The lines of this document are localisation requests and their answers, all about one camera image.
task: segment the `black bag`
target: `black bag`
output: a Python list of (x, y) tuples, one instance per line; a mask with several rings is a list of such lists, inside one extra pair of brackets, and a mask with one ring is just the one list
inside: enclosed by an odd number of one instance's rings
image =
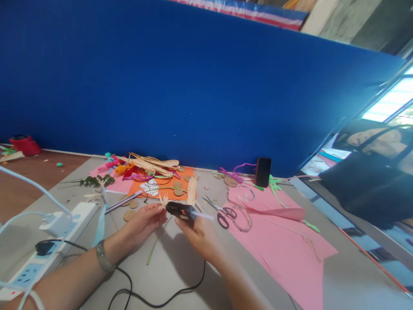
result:
[(320, 183), (332, 193), (343, 209), (378, 228), (413, 216), (413, 175), (397, 169), (398, 163), (413, 149), (413, 139), (394, 159), (363, 149), (398, 125), (373, 135), (346, 159), (322, 172)]

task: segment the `scissors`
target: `scissors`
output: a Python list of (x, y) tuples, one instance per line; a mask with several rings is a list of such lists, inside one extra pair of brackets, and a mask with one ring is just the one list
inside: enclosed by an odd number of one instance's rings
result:
[(237, 218), (237, 213), (228, 207), (224, 207), (221, 208), (219, 206), (217, 206), (216, 204), (213, 203), (213, 201), (211, 200), (211, 198), (209, 198), (208, 196), (206, 196), (206, 198), (203, 197), (203, 199), (208, 202), (211, 206), (214, 207), (214, 209), (218, 212), (216, 218), (218, 220), (218, 223), (220, 224), (220, 226), (223, 229), (228, 229), (229, 228), (229, 224), (227, 219), (220, 213), (220, 211), (225, 214), (226, 216), (230, 217), (233, 221)]

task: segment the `blue wall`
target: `blue wall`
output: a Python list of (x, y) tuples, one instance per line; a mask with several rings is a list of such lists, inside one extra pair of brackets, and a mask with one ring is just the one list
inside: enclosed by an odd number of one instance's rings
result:
[(163, 0), (2, 1), (0, 141), (292, 176), (402, 64)]

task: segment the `white charger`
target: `white charger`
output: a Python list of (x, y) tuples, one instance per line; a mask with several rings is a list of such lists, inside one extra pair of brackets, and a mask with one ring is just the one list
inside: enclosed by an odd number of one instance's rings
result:
[(47, 232), (53, 238), (62, 237), (70, 229), (71, 225), (70, 217), (62, 211), (47, 214), (43, 218), (43, 222), (39, 229)]

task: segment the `bracelet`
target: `bracelet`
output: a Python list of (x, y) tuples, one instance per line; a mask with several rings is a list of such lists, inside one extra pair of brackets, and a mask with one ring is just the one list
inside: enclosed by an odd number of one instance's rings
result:
[(105, 248), (103, 247), (104, 242), (105, 239), (99, 241), (99, 243), (96, 245), (96, 255), (98, 257), (100, 267), (102, 267), (102, 269), (106, 272), (112, 272), (115, 270), (116, 265), (108, 261), (105, 253)]

